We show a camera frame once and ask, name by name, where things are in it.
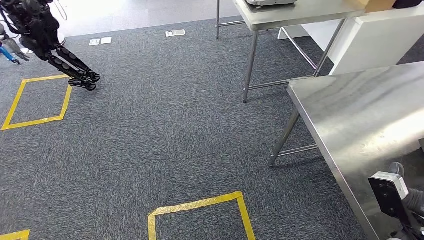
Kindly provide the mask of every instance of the white floor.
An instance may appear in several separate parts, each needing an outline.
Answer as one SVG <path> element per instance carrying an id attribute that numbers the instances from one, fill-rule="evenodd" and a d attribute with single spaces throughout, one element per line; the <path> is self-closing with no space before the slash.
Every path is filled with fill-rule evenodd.
<path id="1" fill-rule="evenodd" d="M 51 12 L 67 37 L 214 19 L 217 14 L 216 0 L 59 1 L 68 20 L 54 4 L 50 4 Z M 232 0 L 221 0 L 221 17 L 237 15 Z"/>

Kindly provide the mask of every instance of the floor marking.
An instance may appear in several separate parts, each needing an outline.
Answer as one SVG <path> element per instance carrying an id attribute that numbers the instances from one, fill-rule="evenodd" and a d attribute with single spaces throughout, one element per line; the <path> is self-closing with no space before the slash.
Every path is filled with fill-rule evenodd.
<path id="1" fill-rule="evenodd" d="M 68 75 L 64 74 L 64 75 L 58 75 L 58 76 L 46 76 L 46 77 L 37 77 L 37 78 L 30 78 L 30 79 L 22 80 L 22 82 L 19 86 L 19 89 L 17 90 L 17 94 L 16 94 L 16 96 L 13 100 L 12 106 L 10 107 L 9 113 L 7 114 L 6 120 L 4 121 L 4 124 L 3 124 L 3 127 L 1 128 L 1 130 L 3 131 L 3 130 L 8 130 L 8 129 L 16 129 L 16 128 L 22 128 L 22 127 L 27 127 L 27 126 L 32 126 L 32 125 L 44 124 L 44 123 L 48 123 L 48 122 L 52 122 L 52 121 L 63 120 L 64 117 L 65 117 L 66 110 L 68 109 L 69 99 L 71 98 L 72 87 L 69 86 L 69 85 L 67 86 L 67 89 L 66 89 L 65 99 L 63 101 L 63 106 L 62 106 L 62 109 L 60 111 L 59 116 L 52 116 L 52 117 L 47 117 L 47 118 L 33 120 L 33 121 L 26 121 L 26 122 L 10 124 L 12 117 L 15 113 L 16 107 L 18 106 L 19 100 L 21 99 L 22 92 L 24 91 L 25 85 L 27 83 L 39 82 L 39 81 L 45 81 L 45 80 L 54 80 L 54 79 L 64 79 L 64 78 L 69 78 L 69 77 L 68 77 Z"/>
<path id="2" fill-rule="evenodd" d="M 100 40 L 100 44 L 110 44 L 112 42 L 112 37 L 108 36 L 108 37 L 103 37 Z"/>
<path id="3" fill-rule="evenodd" d="M 5 235 L 0 235 L 0 240 L 28 240 L 30 230 L 17 231 Z"/>
<path id="4" fill-rule="evenodd" d="M 100 38 L 98 39 L 91 39 L 90 43 L 88 44 L 89 46 L 96 46 L 100 44 Z"/>
<path id="5" fill-rule="evenodd" d="M 250 221 L 248 210 L 246 208 L 245 200 L 243 199 L 243 194 L 241 191 L 235 191 L 233 193 L 229 193 L 229 194 L 225 194 L 225 195 L 221 195 L 217 197 L 212 197 L 208 199 L 203 199 L 199 201 L 184 203 L 180 205 L 175 205 L 175 206 L 159 207 L 158 209 L 154 210 L 152 213 L 150 213 L 147 216 L 148 239 L 156 240 L 155 216 L 163 215 L 163 214 L 172 214 L 172 213 L 181 212 L 181 211 L 189 211 L 189 210 L 198 209 L 201 207 L 229 202 L 231 200 L 237 200 L 238 208 L 241 213 L 241 219 L 243 221 L 247 239 L 255 240 L 256 238 L 253 232 L 252 223 Z"/>
<path id="6" fill-rule="evenodd" d="M 186 30 L 172 30 L 172 31 L 166 31 L 165 36 L 166 37 L 175 37 L 175 36 L 183 36 L 186 35 Z"/>

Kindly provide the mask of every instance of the floor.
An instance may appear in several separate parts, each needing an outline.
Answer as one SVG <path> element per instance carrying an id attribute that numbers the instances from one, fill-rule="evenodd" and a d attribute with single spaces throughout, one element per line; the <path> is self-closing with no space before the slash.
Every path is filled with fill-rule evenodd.
<path id="1" fill-rule="evenodd" d="M 93 15 L 100 2 L 61 1 L 66 47 L 102 75 L 98 88 L 73 89 L 64 120 L 0 131 L 0 235 L 30 229 L 30 240 L 147 239 L 155 209 L 241 191 L 258 240 L 366 239 L 319 152 L 267 167 L 294 106 L 284 86 L 241 102 L 246 26 L 223 28 L 216 40 L 215 1 L 125 0 Z M 237 14 L 230 1 L 222 5 L 224 16 Z M 179 29 L 186 35 L 165 37 Z M 253 83 L 312 72 L 277 34 L 259 36 Z M 88 46 L 100 37 L 112 43 Z M 317 62 L 322 51 L 313 40 L 297 41 Z M 423 61 L 423 44 L 402 62 Z M 55 75 L 34 57 L 21 66 L 0 58 L 0 124 L 22 79 Z M 66 79 L 28 83 L 11 123 L 58 115 L 66 88 Z M 287 147 L 311 143 L 300 121 Z M 156 234 L 247 239 L 235 201 L 159 216 Z"/>

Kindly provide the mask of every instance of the yellow tape square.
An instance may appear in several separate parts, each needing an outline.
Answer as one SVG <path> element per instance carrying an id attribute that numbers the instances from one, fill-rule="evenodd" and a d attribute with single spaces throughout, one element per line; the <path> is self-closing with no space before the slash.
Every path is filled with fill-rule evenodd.
<path id="1" fill-rule="evenodd" d="M 21 99 L 22 93 L 24 92 L 24 88 L 25 88 L 25 85 L 27 83 L 39 82 L 39 81 L 45 81 L 45 80 L 54 80 L 54 79 L 64 79 L 64 78 L 69 78 L 69 76 L 63 74 L 63 75 L 57 75 L 57 76 L 46 76 L 46 77 L 38 77 L 38 78 L 30 78 L 30 79 L 22 80 L 22 82 L 20 83 L 19 89 L 17 90 L 17 94 L 16 94 L 16 96 L 13 100 L 12 106 L 10 107 L 9 113 L 7 114 L 6 120 L 4 121 L 4 124 L 3 124 L 3 127 L 1 128 L 1 130 L 3 131 L 3 130 L 8 130 L 8 129 L 16 129 L 16 128 L 27 127 L 27 126 L 32 126 L 32 125 L 44 124 L 44 123 L 48 123 L 48 122 L 52 122 L 52 121 L 63 120 L 65 113 L 66 113 L 66 110 L 68 109 L 69 99 L 71 97 L 72 87 L 69 86 L 69 85 L 67 86 L 65 99 L 63 101 L 62 110 L 60 111 L 59 116 L 52 116 L 52 117 L 33 120 L 33 121 L 26 121 L 26 122 L 10 124 L 12 117 L 13 117 L 13 114 L 15 113 L 16 107 L 18 106 L 19 99 Z"/>
<path id="2" fill-rule="evenodd" d="M 148 239 L 156 240 L 156 218 L 155 216 L 163 214 L 172 214 L 180 211 L 188 211 L 193 209 L 198 209 L 201 207 L 206 207 L 215 204 L 221 204 L 224 202 L 229 202 L 232 200 L 237 200 L 238 208 L 241 213 L 241 219 L 243 221 L 244 230 L 246 231 L 248 240 L 255 240 L 255 234 L 253 232 L 252 223 L 249 218 L 248 210 L 246 208 L 245 200 L 241 191 L 235 191 L 233 193 L 207 198 L 199 201 L 193 201 L 189 203 L 184 203 L 176 206 L 164 206 L 159 207 L 154 210 L 150 215 L 147 216 L 147 228 L 148 228 Z"/>
<path id="3" fill-rule="evenodd" d="M 17 231 L 5 235 L 0 235 L 0 240 L 28 240 L 30 230 Z"/>

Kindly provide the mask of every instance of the stainless steel table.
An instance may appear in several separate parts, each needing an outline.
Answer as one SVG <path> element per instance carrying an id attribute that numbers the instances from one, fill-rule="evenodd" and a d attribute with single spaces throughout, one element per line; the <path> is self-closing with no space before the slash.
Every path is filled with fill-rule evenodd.
<path id="1" fill-rule="evenodd" d="M 368 178 L 400 162 L 406 185 L 424 190 L 424 62 L 296 80 L 288 92 L 297 109 L 269 165 L 301 116 L 368 237 L 387 239 L 400 223 Z"/>
<path id="2" fill-rule="evenodd" d="M 315 73 L 308 77 L 317 77 L 327 58 L 327 55 L 336 40 L 337 35 L 342 29 L 347 18 L 359 17 L 364 14 L 364 7 L 357 0 L 298 0 L 294 4 L 274 5 L 274 6 L 253 6 L 246 0 L 233 0 L 240 15 L 244 21 L 234 21 L 220 23 L 220 1 L 217 0 L 216 11 L 216 38 L 220 37 L 220 27 L 232 26 L 246 23 L 253 31 L 253 40 L 251 44 L 249 64 L 244 79 L 243 102 L 248 100 L 249 90 L 267 88 L 276 85 L 289 83 L 290 80 L 280 80 L 265 84 L 250 86 L 253 65 L 255 62 L 256 46 L 258 43 L 258 31 L 282 27 L 288 39 L 294 44 L 296 49 L 315 69 Z M 284 27 L 325 22 L 341 19 L 334 35 L 332 36 L 327 49 L 318 64 L 315 64 L 308 55 L 296 44 Z"/>

